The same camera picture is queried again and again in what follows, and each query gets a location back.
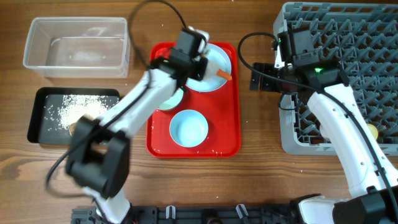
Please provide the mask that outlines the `green bowl with rice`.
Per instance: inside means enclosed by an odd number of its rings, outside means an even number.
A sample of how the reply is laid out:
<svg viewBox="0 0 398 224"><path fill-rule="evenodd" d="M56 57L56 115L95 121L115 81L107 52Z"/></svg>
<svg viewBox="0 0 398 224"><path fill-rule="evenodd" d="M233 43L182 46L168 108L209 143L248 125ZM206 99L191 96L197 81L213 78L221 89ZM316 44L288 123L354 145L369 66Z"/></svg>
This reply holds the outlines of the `green bowl with rice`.
<svg viewBox="0 0 398 224"><path fill-rule="evenodd" d="M157 109L162 111L172 110L183 100L184 91L178 89L167 101L163 102Z"/></svg>

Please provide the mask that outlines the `pink plastic cup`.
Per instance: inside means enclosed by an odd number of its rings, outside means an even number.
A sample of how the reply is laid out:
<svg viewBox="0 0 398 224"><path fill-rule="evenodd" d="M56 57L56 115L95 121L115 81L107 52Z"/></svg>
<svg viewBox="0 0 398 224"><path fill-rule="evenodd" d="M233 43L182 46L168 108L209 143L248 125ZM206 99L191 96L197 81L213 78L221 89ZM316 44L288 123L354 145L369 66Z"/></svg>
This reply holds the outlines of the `pink plastic cup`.
<svg viewBox="0 0 398 224"><path fill-rule="evenodd" d="M330 142L328 131L326 130L326 127L324 127L324 125L322 124L320 125L320 134L324 140Z"/></svg>

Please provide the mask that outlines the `light blue bowl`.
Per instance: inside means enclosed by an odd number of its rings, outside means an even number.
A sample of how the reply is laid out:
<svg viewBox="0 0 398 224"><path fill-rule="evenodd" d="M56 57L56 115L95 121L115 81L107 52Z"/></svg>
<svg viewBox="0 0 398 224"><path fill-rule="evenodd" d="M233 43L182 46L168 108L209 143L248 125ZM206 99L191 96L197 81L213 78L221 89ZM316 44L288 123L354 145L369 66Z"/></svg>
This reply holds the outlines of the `light blue bowl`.
<svg viewBox="0 0 398 224"><path fill-rule="evenodd" d="M182 147L199 146L206 139L208 132L206 118L196 110L178 112L169 125L172 140Z"/></svg>

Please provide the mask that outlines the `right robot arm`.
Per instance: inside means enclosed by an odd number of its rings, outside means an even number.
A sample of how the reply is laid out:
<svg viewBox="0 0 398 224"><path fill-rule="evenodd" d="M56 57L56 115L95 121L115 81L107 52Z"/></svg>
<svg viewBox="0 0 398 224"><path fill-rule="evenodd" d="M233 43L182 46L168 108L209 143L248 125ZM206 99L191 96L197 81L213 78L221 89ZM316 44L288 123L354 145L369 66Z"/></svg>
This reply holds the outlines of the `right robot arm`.
<svg viewBox="0 0 398 224"><path fill-rule="evenodd" d="M306 28L273 36L281 63L264 77L268 91L297 94L320 122L349 187L349 199L320 194L296 201L302 223L397 223L397 169L382 152L354 98L349 78L337 60L320 60Z"/></svg>

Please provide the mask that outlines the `orange carrot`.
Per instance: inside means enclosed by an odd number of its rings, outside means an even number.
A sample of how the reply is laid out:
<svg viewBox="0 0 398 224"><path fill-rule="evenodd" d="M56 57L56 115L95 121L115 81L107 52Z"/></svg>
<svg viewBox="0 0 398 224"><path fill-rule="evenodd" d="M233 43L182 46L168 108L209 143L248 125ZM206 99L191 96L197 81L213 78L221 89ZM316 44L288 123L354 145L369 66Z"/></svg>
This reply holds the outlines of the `orange carrot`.
<svg viewBox="0 0 398 224"><path fill-rule="evenodd" d="M228 72L223 71L223 70L221 70L221 69L219 69L219 70L216 72L216 75L219 76L219 77L221 77L221 78L223 78L223 79L225 79L225 80L227 80L227 81L232 80L232 76L231 76Z"/></svg>

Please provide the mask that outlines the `white tissue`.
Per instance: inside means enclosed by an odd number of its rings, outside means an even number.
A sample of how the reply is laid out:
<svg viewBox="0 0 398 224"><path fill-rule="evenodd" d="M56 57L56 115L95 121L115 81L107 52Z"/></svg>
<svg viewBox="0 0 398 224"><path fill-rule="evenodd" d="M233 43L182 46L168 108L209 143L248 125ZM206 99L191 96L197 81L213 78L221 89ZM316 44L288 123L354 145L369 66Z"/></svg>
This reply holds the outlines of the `white tissue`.
<svg viewBox="0 0 398 224"><path fill-rule="evenodd" d="M203 76L204 80L210 79L213 76L216 76L219 70L219 66L216 62L209 60L205 69L205 74Z"/></svg>

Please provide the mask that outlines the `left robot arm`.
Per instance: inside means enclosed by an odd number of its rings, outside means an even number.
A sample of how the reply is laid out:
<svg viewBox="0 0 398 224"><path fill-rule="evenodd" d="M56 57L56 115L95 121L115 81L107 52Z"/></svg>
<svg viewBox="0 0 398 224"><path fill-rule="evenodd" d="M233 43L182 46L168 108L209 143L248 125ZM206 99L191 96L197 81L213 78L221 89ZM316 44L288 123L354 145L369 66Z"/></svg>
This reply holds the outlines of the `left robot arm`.
<svg viewBox="0 0 398 224"><path fill-rule="evenodd" d="M102 222L132 221L132 205L123 186L129 174L130 144L141 126L189 78L202 80L208 60L203 56L210 36L187 27L168 57L152 60L139 83L110 110L75 126L65 171L92 197Z"/></svg>

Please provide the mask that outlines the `yellow plastic cup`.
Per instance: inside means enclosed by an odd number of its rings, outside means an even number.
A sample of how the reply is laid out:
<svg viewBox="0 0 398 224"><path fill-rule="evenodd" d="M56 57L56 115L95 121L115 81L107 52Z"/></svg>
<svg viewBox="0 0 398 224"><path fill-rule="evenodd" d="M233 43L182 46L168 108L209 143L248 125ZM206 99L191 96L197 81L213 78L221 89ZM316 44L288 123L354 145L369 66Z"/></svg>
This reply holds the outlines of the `yellow plastic cup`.
<svg viewBox="0 0 398 224"><path fill-rule="evenodd" d="M375 125L370 124L370 123L368 123L367 126L368 126L368 128L369 128L369 130L370 130L370 132L371 132L371 134L372 134L372 136L373 136L373 138L374 138L375 140L377 140L378 137L379 137L379 131L378 131L377 127L375 127Z"/></svg>

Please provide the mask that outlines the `brown chocolate cookie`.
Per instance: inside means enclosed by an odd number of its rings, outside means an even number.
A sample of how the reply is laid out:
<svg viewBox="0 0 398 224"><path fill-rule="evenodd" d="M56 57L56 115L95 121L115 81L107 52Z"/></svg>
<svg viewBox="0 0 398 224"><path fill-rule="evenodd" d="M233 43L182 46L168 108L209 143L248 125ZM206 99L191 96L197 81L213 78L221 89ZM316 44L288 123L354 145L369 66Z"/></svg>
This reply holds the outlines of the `brown chocolate cookie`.
<svg viewBox="0 0 398 224"><path fill-rule="evenodd" d="M84 117L84 118L87 118L87 119L89 119L89 120L91 120L91 121L94 120L94 118L93 118L92 116L88 115L88 114L83 115L83 117ZM74 122L74 123L72 123L72 124L69 126L69 133L70 133L70 136L73 136L73 134L74 134L74 132L75 132L76 125L77 125L77 122Z"/></svg>

